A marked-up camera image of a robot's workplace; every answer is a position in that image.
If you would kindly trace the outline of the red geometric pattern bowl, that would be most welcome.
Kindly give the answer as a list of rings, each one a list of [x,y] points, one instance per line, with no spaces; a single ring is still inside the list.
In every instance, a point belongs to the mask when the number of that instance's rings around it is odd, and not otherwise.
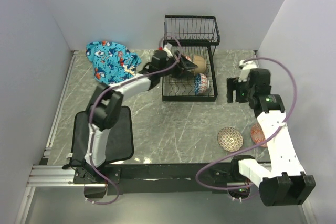
[[[264,132],[259,123],[256,123],[251,127],[250,138],[255,144],[259,144],[266,140]]]

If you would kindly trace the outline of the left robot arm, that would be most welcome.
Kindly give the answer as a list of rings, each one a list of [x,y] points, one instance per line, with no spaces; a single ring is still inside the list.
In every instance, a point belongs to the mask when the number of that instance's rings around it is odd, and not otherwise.
[[[134,77],[97,85],[86,109],[75,116],[70,166],[93,183],[107,179],[108,163],[128,160],[134,153],[131,111],[123,101],[150,91],[164,76],[193,76],[198,67],[179,51],[156,50]]]

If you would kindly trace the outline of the white beige bowl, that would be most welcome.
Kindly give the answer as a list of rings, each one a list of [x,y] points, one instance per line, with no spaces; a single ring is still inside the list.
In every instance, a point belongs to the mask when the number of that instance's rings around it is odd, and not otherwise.
[[[196,76],[199,73],[206,72],[206,61],[203,57],[194,55],[193,63],[197,65],[195,69],[193,69],[193,74]]]

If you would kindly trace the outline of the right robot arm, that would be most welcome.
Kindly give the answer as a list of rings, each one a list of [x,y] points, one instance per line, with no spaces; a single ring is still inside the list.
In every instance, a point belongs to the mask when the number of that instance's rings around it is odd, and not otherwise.
[[[270,71],[243,69],[239,77],[227,79],[227,101],[248,103],[261,126],[270,156],[271,169],[253,157],[237,155],[231,161],[230,175],[235,181],[248,178],[259,189],[265,206],[302,205],[316,186],[296,155],[285,122],[282,98],[271,94]]]

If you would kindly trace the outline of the blue triangle pattern bowl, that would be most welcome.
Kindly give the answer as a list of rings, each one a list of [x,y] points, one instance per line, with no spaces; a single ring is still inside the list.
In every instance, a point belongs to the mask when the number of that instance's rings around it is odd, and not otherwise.
[[[205,93],[209,89],[210,81],[208,80],[206,75],[204,75],[203,73],[198,73],[195,76],[194,84],[195,84],[194,88],[195,94],[200,95]]]

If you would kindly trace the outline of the brown mosaic pattern bowl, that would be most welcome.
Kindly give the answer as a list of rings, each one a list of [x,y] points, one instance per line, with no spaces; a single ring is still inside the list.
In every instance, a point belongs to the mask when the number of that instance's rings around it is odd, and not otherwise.
[[[219,145],[228,152],[240,150],[244,143],[240,131],[233,127],[222,128],[217,135],[217,141]]]

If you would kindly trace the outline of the black wire dish rack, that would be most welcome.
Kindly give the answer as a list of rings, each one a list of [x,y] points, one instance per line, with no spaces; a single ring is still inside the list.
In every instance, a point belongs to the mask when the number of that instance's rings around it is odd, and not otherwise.
[[[162,79],[164,102],[214,102],[218,96],[214,51],[220,43],[215,16],[169,15],[164,17],[165,43],[181,54],[175,69]]]

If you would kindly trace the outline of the orange floral bowl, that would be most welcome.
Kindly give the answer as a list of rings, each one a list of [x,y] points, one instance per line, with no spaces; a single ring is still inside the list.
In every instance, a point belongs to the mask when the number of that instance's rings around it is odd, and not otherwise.
[[[184,56],[184,58],[190,62],[193,62],[193,60],[189,56]]]

